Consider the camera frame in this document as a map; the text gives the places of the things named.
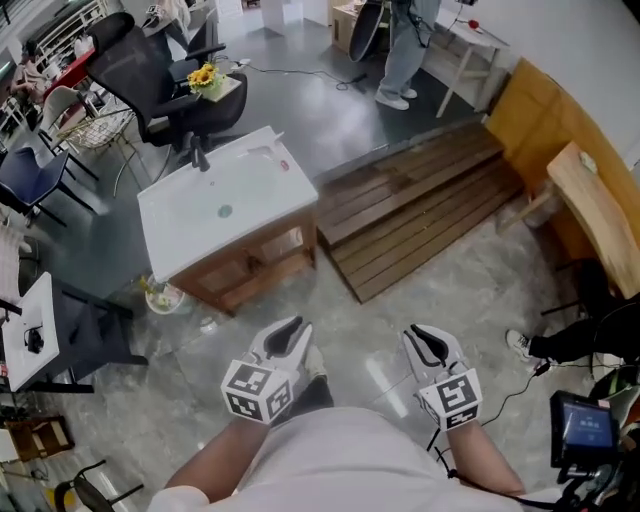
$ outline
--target jeans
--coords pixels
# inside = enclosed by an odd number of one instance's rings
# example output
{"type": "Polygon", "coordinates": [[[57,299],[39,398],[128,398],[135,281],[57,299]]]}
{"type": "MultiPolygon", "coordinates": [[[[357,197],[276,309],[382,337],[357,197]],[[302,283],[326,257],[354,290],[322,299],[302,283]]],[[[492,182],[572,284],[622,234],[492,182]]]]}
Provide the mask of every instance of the jeans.
{"type": "Polygon", "coordinates": [[[421,0],[415,5],[418,8],[418,15],[426,22],[421,24],[419,31],[411,23],[408,6],[398,3],[393,4],[391,9],[393,43],[387,56],[384,78],[380,81],[378,88],[378,91],[390,100],[400,98],[411,87],[411,78],[418,72],[424,61],[426,46],[431,36],[429,26],[435,25],[440,1],[421,0]]]}
{"type": "Polygon", "coordinates": [[[276,418],[272,427],[277,427],[296,416],[329,407],[333,407],[333,397],[327,384],[327,376],[321,375],[309,383],[300,396],[293,401],[288,411],[276,418]]]}

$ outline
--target white side table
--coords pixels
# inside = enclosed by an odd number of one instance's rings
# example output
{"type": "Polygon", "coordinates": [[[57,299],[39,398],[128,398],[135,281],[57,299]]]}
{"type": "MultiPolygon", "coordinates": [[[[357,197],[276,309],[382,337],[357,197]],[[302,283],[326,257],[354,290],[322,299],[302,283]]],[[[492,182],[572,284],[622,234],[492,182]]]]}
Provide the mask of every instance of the white side table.
{"type": "Polygon", "coordinates": [[[458,68],[454,74],[454,77],[449,84],[449,90],[445,94],[436,117],[440,118],[444,114],[451,97],[459,85],[461,80],[464,79],[484,79],[482,90],[478,96],[475,104],[476,112],[484,109],[489,103],[490,95],[493,88],[496,86],[496,76],[499,70],[499,62],[503,60],[504,54],[509,52],[509,45],[500,40],[493,34],[487,32],[485,29],[473,30],[464,21],[456,20],[456,14],[448,9],[441,8],[438,12],[438,18],[436,24],[449,30],[451,34],[457,38],[463,40],[467,45],[462,59],[458,64],[458,68]],[[467,70],[469,61],[474,52],[481,49],[489,49],[493,51],[493,57],[491,58],[489,69],[486,71],[471,71],[467,70]]]}
{"type": "Polygon", "coordinates": [[[22,308],[22,316],[10,313],[9,321],[2,326],[11,391],[18,391],[60,353],[53,314],[53,285],[48,272],[40,276],[18,306],[22,308]],[[31,328],[39,328],[44,340],[39,354],[29,352],[25,346],[25,333],[31,328]]]}

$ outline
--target sunflower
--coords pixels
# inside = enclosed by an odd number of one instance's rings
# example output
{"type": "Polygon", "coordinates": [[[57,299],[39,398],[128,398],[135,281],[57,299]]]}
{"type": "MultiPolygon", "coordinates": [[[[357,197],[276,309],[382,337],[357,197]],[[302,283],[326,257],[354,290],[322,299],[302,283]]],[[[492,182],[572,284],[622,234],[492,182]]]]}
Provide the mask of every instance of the sunflower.
{"type": "Polygon", "coordinates": [[[214,81],[218,69],[211,63],[207,62],[202,68],[197,69],[187,76],[189,86],[192,88],[201,88],[211,85],[214,81]]]}

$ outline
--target white sneaker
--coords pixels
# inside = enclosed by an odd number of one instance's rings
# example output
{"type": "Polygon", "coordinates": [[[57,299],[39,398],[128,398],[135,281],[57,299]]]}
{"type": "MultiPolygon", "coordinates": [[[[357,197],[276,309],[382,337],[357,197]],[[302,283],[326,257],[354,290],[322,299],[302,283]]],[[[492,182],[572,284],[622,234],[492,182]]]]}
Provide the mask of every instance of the white sneaker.
{"type": "Polygon", "coordinates": [[[416,91],[415,89],[407,89],[402,93],[402,97],[405,100],[415,100],[418,97],[418,91],[416,91]]]}
{"type": "Polygon", "coordinates": [[[322,357],[322,352],[315,345],[309,345],[307,357],[304,360],[304,368],[309,375],[309,381],[316,377],[327,375],[327,369],[324,367],[324,357],[322,357]]]}
{"type": "Polygon", "coordinates": [[[376,93],[376,101],[378,103],[382,103],[383,105],[386,105],[387,107],[395,108],[396,110],[409,109],[409,102],[403,100],[402,98],[398,98],[397,100],[389,99],[380,91],[376,93]]]}
{"type": "Polygon", "coordinates": [[[531,345],[531,340],[524,334],[518,331],[514,331],[513,329],[509,329],[505,333],[504,339],[507,341],[507,345],[509,345],[509,348],[516,354],[518,354],[518,357],[520,357],[520,359],[525,362],[531,359],[531,356],[529,355],[529,346],[531,345]]]}

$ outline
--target blue chair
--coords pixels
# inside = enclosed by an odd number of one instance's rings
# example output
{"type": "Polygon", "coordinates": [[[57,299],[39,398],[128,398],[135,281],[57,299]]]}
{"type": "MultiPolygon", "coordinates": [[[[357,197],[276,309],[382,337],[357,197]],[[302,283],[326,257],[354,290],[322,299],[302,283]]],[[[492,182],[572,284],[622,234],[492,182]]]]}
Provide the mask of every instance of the blue chair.
{"type": "Polygon", "coordinates": [[[62,182],[68,158],[69,152],[64,151],[47,165],[40,167],[33,149],[10,151],[0,165],[0,202],[22,214],[29,213],[37,206],[57,223],[67,227],[62,220],[40,204],[51,192],[60,189],[76,203],[96,213],[62,182]]]}

